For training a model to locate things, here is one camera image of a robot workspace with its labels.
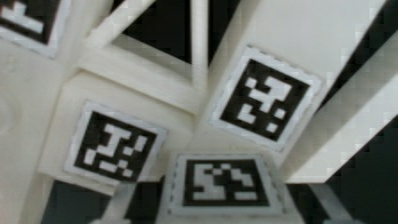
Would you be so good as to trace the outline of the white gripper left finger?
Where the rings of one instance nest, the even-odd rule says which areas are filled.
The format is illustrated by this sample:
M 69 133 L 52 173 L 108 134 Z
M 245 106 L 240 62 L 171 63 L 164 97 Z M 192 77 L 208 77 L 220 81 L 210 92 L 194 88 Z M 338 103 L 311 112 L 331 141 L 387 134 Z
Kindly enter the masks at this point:
M 89 224 L 132 224 L 132 221 L 126 218 L 126 212 L 135 188 L 137 184 L 132 182 L 123 182 L 117 185 L 101 218 L 92 220 Z

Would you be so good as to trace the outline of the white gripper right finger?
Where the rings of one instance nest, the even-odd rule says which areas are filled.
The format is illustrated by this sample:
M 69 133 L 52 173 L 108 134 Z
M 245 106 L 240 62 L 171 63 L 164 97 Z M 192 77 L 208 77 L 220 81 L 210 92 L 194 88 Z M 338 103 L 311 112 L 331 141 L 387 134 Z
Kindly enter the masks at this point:
M 311 184 L 309 188 L 329 215 L 322 224 L 366 224 L 352 217 L 331 186 L 327 184 Z

